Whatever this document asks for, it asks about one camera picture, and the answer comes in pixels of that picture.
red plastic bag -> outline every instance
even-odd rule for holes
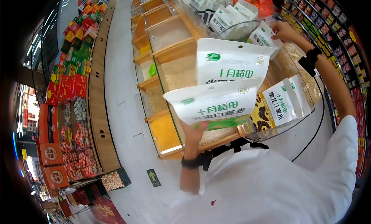
[[[273,1],[272,0],[260,0],[260,9],[258,18],[272,16],[273,15]]]

green arrow floor sign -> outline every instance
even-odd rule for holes
[[[147,174],[148,174],[148,176],[151,180],[151,183],[152,183],[153,187],[161,186],[161,183],[158,180],[158,177],[157,177],[156,172],[155,172],[154,169],[148,169]]]

white tile floor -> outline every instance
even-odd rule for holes
[[[122,166],[132,184],[109,192],[128,224],[166,223],[169,205],[179,190],[180,161],[159,161],[151,139],[138,89],[130,32],[132,0],[117,0],[108,34],[105,59],[105,96],[109,124]],[[293,129],[265,142],[271,149],[293,159],[317,130],[322,101],[316,111]],[[313,170],[321,162],[331,137],[331,119],[325,117],[317,137],[298,158],[297,164]],[[146,170],[154,168],[162,184],[153,187]]]

hand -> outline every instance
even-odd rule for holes
[[[293,29],[287,22],[275,22],[272,26],[272,30],[276,33],[276,35],[271,37],[272,40],[280,39],[282,41],[296,43],[303,38],[303,36],[301,36],[299,32]]]
[[[185,142],[187,144],[196,145],[198,147],[198,143],[201,141],[202,135],[207,129],[209,123],[201,122],[196,129],[194,129],[192,126],[187,125],[182,120],[179,120],[179,123],[182,126],[185,134]]]

white t-shirt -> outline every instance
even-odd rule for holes
[[[180,191],[169,223],[335,224],[352,200],[357,143],[357,123],[348,115],[314,172],[272,150],[231,149],[211,161],[202,195]]]

